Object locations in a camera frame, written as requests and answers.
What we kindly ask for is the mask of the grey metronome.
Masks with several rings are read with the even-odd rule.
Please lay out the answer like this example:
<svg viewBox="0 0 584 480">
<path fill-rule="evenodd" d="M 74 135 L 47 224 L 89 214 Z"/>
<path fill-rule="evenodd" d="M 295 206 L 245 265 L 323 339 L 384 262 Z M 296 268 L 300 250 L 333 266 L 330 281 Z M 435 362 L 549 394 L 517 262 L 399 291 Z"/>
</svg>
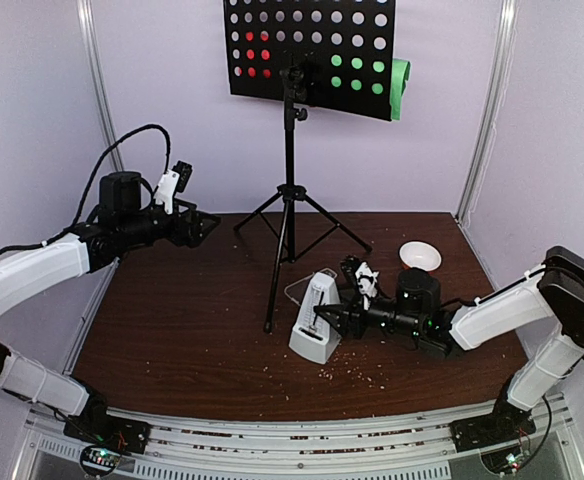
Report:
<svg viewBox="0 0 584 480">
<path fill-rule="evenodd" d="M 338 346 L 341 336 L 313 308 L 340 302 L 336 278 L 316 273 L 310 281 L 292 327 L 289 348 L 311 362 L 324 365 Z"/>
</svg>

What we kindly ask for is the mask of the clear plastic metronome cover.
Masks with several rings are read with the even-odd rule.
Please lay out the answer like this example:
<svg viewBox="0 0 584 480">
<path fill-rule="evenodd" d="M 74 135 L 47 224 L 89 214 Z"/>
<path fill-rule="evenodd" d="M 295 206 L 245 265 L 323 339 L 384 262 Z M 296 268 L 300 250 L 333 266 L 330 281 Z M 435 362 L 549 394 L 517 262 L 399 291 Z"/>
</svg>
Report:
<svg viewBox="0 0 584 480">
<path fill-rule="evenodd" d="M 323 268 L 321 270 L 318 270 L 317 272 L 328 275 L 331 278 L 336 278 L 338 276 L 338 273 L 330 268 Z M 317 272 L 313 272 L 309 275 L 306 275 L 305 277 L 287 285 L 284 288 L 284 294 L 287 296 L 287 298 L 290 299 L 295 305 L 301 306 L 306 289 Z"/>
</svg>

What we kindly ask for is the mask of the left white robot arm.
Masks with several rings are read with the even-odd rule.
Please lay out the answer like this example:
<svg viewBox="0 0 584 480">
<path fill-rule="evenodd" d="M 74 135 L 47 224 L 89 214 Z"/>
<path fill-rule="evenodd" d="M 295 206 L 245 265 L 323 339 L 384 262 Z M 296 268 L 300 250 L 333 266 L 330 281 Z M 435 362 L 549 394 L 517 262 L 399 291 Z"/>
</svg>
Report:
<svg viewBox="0 0 584 480">
<path fill-rule="evenodd" d="M 191 175 L 178 163 L 159 180 L 148 205 L 141 203 L 146 182 L 138 172 L 115 172 L 101 178 L 99 202 L 84 222 L 57 240 L 0 260 L 0 317 L 18 304 L 66 280 L 114 264 L 126 253 L 166 239 L 177 247 L 195 248 L 219 225 L 220 218 L 177 198 Z M 50 370 L 0 342 L 0 389 L 33 403 L 77 416 L 78 429 L 95 444 L 116 433 L 110 415 L 94 405 L 87 386 Z"/>
</svg>

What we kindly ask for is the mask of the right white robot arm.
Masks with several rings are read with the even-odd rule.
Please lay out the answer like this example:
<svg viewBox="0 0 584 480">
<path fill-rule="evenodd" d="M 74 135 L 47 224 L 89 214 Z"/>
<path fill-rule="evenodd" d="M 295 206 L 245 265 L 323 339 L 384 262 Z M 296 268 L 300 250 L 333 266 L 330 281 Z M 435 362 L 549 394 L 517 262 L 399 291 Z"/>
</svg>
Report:
<svg viewBox="0 0 584 480">
<path fill-rule="evenodd" d="M 350 299 L 314 308 L 341 336 L 359 338 L 377 327 L 409 336 L 416 347 L 445 358 L 532 322 L 556 320 L 552 335 L 506 381 L 492 412 L 481 417 L 491 440 L 507 440 L 546 392 L 584 359 L 584 259 L 563 246 L 550 248 L 541 264 L 512 284 L 471 301 L 442 301 L 440 282 L 418 267 L 399 273 L 393 298 L 358 258 L 347 257 L 341 269 Z"/>
</svg>

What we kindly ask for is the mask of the orange and white bowl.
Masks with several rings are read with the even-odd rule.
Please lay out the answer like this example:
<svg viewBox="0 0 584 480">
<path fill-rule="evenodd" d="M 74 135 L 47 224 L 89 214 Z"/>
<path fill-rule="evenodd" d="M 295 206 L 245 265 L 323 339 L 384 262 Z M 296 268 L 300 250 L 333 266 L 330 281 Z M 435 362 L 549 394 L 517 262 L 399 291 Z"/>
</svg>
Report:
<svg viewBox="0 0 584 480">
<path fill-rule="evenodd" d="M 442 264 L 440 252 L 422 241 L 410 241 L 401 245 L 398 256 L 405 269 L 418 268 L 426 272 L 437 270 Z"/>
</svg>

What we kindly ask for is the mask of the black perforated music stand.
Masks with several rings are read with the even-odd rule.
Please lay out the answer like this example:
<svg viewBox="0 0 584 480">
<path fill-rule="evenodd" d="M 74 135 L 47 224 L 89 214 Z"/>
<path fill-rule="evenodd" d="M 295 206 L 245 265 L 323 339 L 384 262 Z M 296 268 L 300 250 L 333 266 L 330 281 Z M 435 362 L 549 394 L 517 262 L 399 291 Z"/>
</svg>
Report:
<svg viewBox="0 0 584 480">
<path fill-rule="evenodd" d="M 389 121 L 396 3 L 370 1 L 226 1 L 223 4 L 230 92 L 283 105 L 285 181 L 240 231 L 276 201 L 283 218 L 263 329 L 271 332 L 281 266 L 296 249 L 296 204 L 305 202 L 366 252 L 371 245 L 311 198 L 295 180 L 295 127 L 311 107 Z"/>
</svg>

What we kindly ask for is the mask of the green paper sheet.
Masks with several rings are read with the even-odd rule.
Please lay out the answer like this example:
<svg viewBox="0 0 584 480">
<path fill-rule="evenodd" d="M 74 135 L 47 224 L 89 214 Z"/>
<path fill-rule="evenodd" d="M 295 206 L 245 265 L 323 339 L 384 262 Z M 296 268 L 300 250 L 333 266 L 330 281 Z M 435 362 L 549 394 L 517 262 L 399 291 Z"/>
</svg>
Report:
<svg viewBox="0 0 584 480">
<path fill-rule="evenodd" d="M 407 60 L 394 58 L 391 69 L 391 89 L 389 103 L 391 107 L 391 119 L 401 119 L 402 99 L 410 78 L 411 63 Z"/>
</svg>

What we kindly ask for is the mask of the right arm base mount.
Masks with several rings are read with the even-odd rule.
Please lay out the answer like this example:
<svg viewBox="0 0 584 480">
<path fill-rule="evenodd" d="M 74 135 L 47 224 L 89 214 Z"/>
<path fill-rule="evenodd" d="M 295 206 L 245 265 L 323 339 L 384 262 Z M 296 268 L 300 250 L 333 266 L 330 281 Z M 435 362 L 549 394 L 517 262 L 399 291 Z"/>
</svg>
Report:
<svg viewBox="0 0 584 480">
<path fill-rule="evenodd" d="M 457 452 L 482 449 L 517 440 L 521 432 L 533 434 L 536 425 L 530 416 L 487 414 L 461 420 L 449 425 Z"/>
</svg>

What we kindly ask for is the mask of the aluminium front rail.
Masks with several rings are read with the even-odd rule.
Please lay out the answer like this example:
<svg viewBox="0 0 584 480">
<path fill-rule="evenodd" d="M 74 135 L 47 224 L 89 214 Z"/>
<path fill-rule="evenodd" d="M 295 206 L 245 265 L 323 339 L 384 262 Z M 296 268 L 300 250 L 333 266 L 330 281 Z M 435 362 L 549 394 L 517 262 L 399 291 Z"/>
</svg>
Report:
<svg viewBox="0 0 584 480">
<path fill-rule="evenodd" d="M 149 424 L 142 454 L 110 479 L 498 479 L 520 448 L 532 462 L 509 479 L 584 479 L 584 453 L 564 397 L 533 410 L 537 430 L 460 451 L 449 426 L 491 411 L 489 402 L 414 414 L 318 422 L 239 422 L 115 410 Z"/>
</svg>

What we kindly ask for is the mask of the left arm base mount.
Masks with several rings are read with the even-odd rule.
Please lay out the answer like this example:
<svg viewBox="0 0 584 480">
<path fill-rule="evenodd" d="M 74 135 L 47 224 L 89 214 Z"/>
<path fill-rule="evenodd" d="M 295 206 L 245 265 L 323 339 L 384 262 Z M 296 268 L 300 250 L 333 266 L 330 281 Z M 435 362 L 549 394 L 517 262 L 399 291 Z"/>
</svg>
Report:
<svg viewBox="0 0 584 480">
<path fill-rule="evenodd" d="M 151 426 L 147 422 L 109 416 L 105 427 L 81 424 L 77 419 L 65 423 L 65 436 L 106 447 L 119 453 L 143 454 L 146 449 Z"/>
</svg>

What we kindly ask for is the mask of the left aluminium frame post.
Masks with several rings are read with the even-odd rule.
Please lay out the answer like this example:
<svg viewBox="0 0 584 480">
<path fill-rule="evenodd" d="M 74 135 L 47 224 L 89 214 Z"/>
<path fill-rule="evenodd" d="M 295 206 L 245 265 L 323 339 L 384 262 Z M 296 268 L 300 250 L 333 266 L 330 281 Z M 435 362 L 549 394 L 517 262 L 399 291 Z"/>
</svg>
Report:
<svg viewBox="0 0 584 480">
<path fill-rule="evenodd" d="M 100 130 L 108 147 L 118 136 L 115 131 L 111 109 L 108 102 L 106 84 L 100 60 L 96 27 L 93 15 L 93 6 L 90 0 L 77 0 L 77 13 L 84 48 L 87 55 L 88 67 L 92 79 Z"/>
</svg>

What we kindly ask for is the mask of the aluminium frame post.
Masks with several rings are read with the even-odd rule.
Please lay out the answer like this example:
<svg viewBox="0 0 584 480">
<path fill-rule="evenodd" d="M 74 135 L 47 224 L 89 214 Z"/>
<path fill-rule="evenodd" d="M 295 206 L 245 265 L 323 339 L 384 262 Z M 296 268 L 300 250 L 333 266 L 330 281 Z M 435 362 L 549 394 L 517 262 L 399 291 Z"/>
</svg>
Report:
<svg viewBox="0 0 584 480">
<path fill-rule="evenodd" d="M 476 208 L 497 135 L 497 117 L 507 89 L 515 43 L 518 6 L 519 2 L 516 0 L 501 2 L 493 63 L 483 113 L 471 164 L 456 213 L 457 223 L 464 228 L 469 226 L 471 214 Z"/>
<path fill-rule="evenodd" d="M 77 13 L 84 48 L 87 55 L 88 67 L 92 79 L 100 130 L 108 147 L 118 136 L 115 131 L 111 109 L 108 102 L 106 84 L 100 60 L 96 27 L 93 15 L 93 6 L 90 0 L 77 0 Z"/>
</svg>

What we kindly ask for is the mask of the right aluminium frame post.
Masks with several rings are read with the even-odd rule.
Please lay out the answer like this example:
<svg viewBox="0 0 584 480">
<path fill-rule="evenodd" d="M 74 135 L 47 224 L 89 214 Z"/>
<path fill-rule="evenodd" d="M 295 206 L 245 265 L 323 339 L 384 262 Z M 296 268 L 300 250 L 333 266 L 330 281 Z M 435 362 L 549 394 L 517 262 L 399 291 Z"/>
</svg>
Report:
<svg viewBox="0 0 584 480">
<path fill-rule="evenodd" d="M 497 135 L 497 117 L 507 89 L 515 43 L 518 6 L 519 2 L 516 0 L 501 2 L 493 63 L 483 113 L 471 164 L 456 213 L 457 223 L 464 228 L 469 226 L 471 214 L 476 208 Z"/>
</svg>

